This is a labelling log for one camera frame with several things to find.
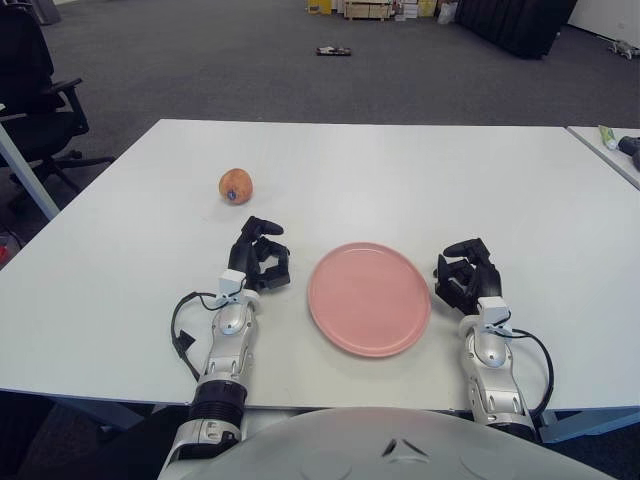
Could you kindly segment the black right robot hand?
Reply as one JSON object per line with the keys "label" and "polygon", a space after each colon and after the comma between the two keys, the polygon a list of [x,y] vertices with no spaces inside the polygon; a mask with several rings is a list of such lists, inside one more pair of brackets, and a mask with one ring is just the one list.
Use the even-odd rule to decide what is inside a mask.
{"label": "black right robot hand", "polygon": [[451,308],[478,315],[479,299],[501,297],[501,277],[480,238],[455,243],[438,255],[435,293]]}

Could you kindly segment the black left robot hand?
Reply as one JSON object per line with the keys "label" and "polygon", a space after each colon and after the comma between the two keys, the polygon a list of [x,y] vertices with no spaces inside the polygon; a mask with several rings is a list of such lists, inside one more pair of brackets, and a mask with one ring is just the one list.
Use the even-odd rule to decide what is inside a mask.
{"label": "black left robot hand", "polygon": [[246,276],[244,287],[260,292],[290,283],[289,249],[269,236],[283,235],[282,226],[250,216],[230,250],[228,268]]}

